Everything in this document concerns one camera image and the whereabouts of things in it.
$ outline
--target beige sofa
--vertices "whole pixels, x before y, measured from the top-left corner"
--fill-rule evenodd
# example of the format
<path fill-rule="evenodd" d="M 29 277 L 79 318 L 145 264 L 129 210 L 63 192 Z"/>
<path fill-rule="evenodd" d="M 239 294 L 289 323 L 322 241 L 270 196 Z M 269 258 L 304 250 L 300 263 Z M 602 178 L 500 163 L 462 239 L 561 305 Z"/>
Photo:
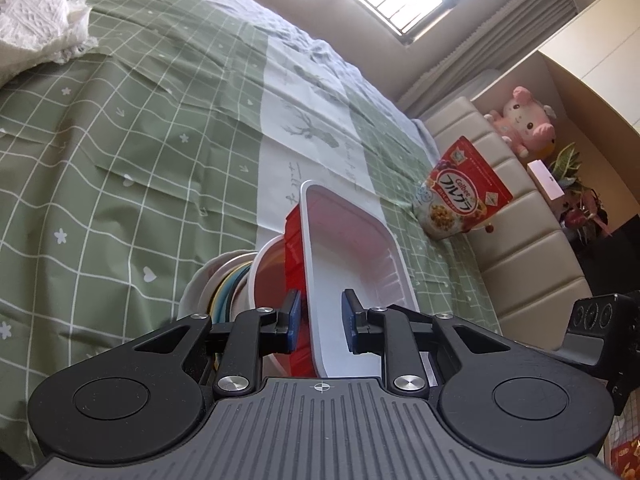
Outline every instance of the beige sofa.
<path fill-rule="evenodd" d="M 492 234 L 468 234 L 504 335 L 559 347 L 574 301 L 591 291 L 542 195 L 467 99 L 457 99 L 425 126 L 441 153 L 460 136 L 471 140 L 513 194 L 513 202 L 495 216 Z"/>

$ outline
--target metal screw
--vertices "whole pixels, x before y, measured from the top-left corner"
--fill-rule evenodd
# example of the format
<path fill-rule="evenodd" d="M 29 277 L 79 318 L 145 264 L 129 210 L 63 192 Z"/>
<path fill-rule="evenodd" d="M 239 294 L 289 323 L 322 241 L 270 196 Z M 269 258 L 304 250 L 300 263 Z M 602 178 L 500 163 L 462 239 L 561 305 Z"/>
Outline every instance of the metal screw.
<path fill-rule="evenodd" d="M 248 385 L 248 379 L 242 375 L 228 375 L 218 381 L 218 387 L 226 392 L 240 392 Z"/>
<path fill-rule="evenodd" d="M 406 392 L 414 392 L 424 388 L 424 379 L 417 375 L 401 375 L 394 380 L 396 388 L 400 388 Z"/>

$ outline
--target snack package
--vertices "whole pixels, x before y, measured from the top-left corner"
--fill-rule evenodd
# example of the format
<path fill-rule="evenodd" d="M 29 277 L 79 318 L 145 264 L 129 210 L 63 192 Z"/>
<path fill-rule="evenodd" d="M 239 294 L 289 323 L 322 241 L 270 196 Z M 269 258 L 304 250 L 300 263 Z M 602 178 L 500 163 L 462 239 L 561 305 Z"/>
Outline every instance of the snack package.
<path fill-rule="evenodd" d="M 512 199 L 478 150 L 460 137 L 418 188 L 413 209 L 424 233 L 441 240 L 468 232 Z"/>
<path fill-rule="evenodd" d="M 605 453 L 607 465 L 625 480 L 640 479 L 638 393 L 632 392 L 622 414 L 613 418 L 608 437 L 610 453 Z"/>

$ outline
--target potted plant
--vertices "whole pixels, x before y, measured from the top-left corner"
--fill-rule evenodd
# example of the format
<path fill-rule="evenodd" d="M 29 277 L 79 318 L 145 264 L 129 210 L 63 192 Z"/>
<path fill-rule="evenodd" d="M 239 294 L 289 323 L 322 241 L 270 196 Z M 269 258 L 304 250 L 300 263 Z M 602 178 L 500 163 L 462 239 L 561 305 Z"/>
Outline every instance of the potted plant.
<path fill-rule="evenodd" d="M 607 227 L 607 213 L 602 201 L 591 187 L 585 186 L 578 177 L 580 153 L 572 142 L 565 146 L 547 167 L 558 185 L 564 190 L 564 212 L 560 215 L 560 225 L 577 235 L 582 245 L 595 240 L 600 233 L 610 235 Z"/>

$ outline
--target pink pig plush toy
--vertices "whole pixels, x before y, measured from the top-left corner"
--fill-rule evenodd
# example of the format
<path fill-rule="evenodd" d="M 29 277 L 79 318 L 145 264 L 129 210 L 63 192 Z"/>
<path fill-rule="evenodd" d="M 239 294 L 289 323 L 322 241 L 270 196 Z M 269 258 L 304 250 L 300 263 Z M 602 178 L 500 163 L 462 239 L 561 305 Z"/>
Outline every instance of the pink pig plush toy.
<path fill-rule="evenodd" d="M 549 117 L 556 118 L 551 106 L 540 104 L 522 86 L 513 91 L 513 99 L 504 105 L 502 115 L 491 110 L 484 116 L 519 158 L 528 157 L 529 152 L 542 152 L 556 142 Z"/>

